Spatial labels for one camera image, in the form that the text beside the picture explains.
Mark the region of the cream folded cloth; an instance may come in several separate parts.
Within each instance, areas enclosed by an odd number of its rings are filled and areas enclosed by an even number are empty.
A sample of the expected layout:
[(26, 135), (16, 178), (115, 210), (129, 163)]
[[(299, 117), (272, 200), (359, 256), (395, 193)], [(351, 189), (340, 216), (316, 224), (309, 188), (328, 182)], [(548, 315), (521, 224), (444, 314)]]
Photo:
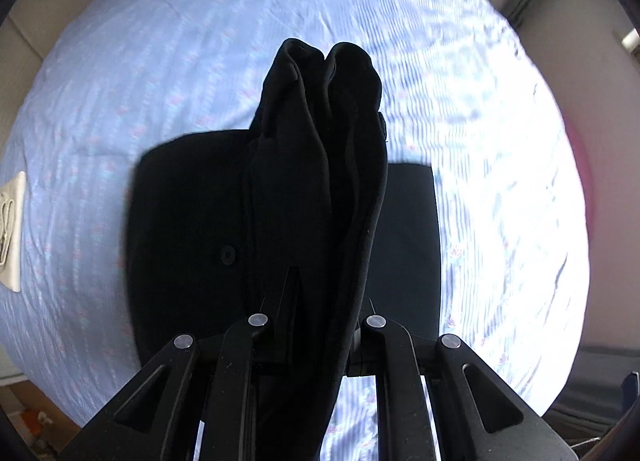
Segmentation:
[(1, 285), (21, 291), (21, 238), (26, 173), (18, 172), (1, 186)]

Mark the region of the black dress pants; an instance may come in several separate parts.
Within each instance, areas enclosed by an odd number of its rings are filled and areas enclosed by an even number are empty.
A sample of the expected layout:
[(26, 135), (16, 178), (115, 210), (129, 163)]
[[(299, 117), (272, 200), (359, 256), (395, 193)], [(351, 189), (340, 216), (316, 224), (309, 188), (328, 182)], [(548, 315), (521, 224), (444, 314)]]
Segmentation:
[(259, 460), (318, 457), (362, 304), (438, 334), (433, 173), (387, 161), (381, 95), (359, 46), (288, 39), (247, 129), (178, 137), (134, 170), (125, 270), (139, 358), (265, 314)]

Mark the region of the light blue striped bed sheet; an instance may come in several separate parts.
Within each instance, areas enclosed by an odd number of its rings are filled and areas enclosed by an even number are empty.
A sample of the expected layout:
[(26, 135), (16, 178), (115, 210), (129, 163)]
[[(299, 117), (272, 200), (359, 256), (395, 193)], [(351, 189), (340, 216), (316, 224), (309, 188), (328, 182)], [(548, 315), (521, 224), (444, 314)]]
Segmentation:
[(125, 185), (142, 150), (245, 125), (280, 42), (346, 39), (384, 84), (390, 152), (430, 163), (444, 240), (442, 328), (533, 409), (568, 376), (588, 291), (584, 201), (559, 108), (486, 0), (83, 0), (1, 29), (27, 91), (1, 175), (27, 178), (22, 288), (1, 293), (1, 339), (83, 422), (134, 372), (116, 263)]

